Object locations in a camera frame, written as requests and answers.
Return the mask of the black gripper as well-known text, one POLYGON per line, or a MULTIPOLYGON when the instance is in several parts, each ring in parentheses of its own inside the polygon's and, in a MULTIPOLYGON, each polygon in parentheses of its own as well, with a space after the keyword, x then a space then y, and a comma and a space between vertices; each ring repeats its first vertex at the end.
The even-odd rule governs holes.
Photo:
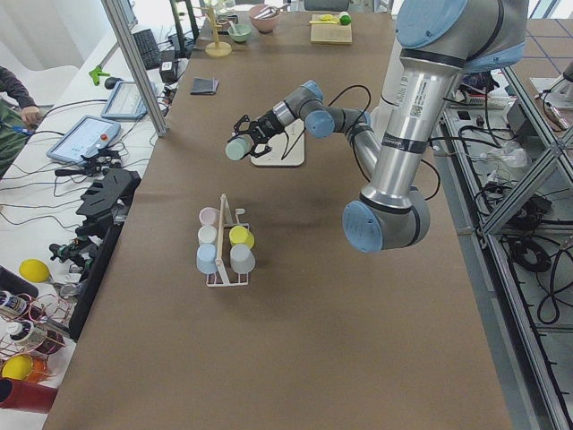
POLYGON ((285 126, 273 110, 269 110, 257 119, 243 115, 233 125, 232 137, 247 135, 252 140, 249 155, 254 158, 262 157, 271 152, 269 140, 285 131, 285 126))

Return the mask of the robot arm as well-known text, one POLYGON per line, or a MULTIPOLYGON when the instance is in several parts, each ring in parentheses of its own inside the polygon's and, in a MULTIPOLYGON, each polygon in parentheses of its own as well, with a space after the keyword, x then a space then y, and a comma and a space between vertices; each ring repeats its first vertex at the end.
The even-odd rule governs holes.
POLYGON ((429 230, 430 212, 413 182, 449 94, 465 74, 521 59, 527 10, 525 1, 406 1, 395 29, 404 71, 382 136, 367 113, 325 106, 319 86, 308 81, 263 116, 241 118, 226 154, 264 155, 270 139, 296 120, 317 138, 342 133, 370 177, 343 211, 347 241, 364 253, 414 245, 429 230))

